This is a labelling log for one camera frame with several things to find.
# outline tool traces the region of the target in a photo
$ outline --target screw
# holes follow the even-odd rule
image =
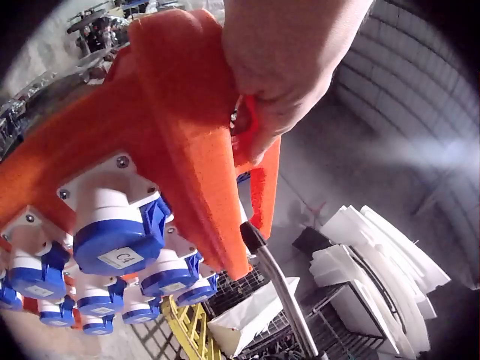
[[[125,169],[129,163],[130,163],[130,160],[126,156],[117,157],[117,167],[119,169]]]
[[[65,190],[65,189],[61,189],[61,190],[59,191],[59,197],[60,197],[62,200],[68,199],[68,198],[70,197],[70,191]]]

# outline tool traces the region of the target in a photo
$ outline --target orange handle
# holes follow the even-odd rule
[[[0,227],[31,204],[72,233],[75,213],[57,188],[125,151],[159,186],[205,262],[238,279],[249,266],[235,178],[251,170],[252,222],[268,237],[280,142],[258,166],[234,159],[229,120],[239,95],[210,14],[161,12],[134,21],[129,35],[108,81],[39,125],[2,163]]]
[[[278,161],[280,157],[280,139],[265,153],[263,160],[254,166],[249,160],[253,135],[258,131],[259,122],[255,111],[255,100],[252,96],[244,97],[245,105],[251,116],[247,131],[235,135],[233,156],[237,175],[250,170],[250,198],[253,216],[250,222],[260,230],[265,239],[270,237],[275,207],[276,183],[278,177]]]

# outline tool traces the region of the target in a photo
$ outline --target hand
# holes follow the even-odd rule
[[[372,0],[225,0],[224,53],[259,119],[251,160],[326,93]],[[236,127],[248,126],[240,108]]]

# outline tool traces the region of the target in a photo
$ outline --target white paper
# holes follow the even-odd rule
[[[291,294],[294,294],[299,280],[299,277],[287,277]],[[207,325],[225,355],[237,356],[282,309],[280,298],[270,281]]]

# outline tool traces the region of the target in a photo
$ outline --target metal frame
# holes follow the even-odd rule
[[[268,281],[269,279],[261,273],[258,266],[254,266],[247,276],[238,281],[229,279],[223,272],[219,275],[217,294],[204,303],[205,311],[209,317],[219,316]],[[345,327],[330,303],[345,287],[352,289],[377,327],[379,334],[382,334],[381,336],[354,333]],[[318,349],[325,351],[330,360],[346,359],[345,356],[348,353],[354,354],[356,360],[367,359],[386,340],[380,324],[350,283],[317,288],[300,302],[300,306],[304,310],[305,321]],[[281,311],[271,321],[268,329],[258,334],[236,358],[247,360],[258,356],[261,359],[263,355],[276,354],[279,351],[289,352],[291,356],[301,353],[284,311]]]

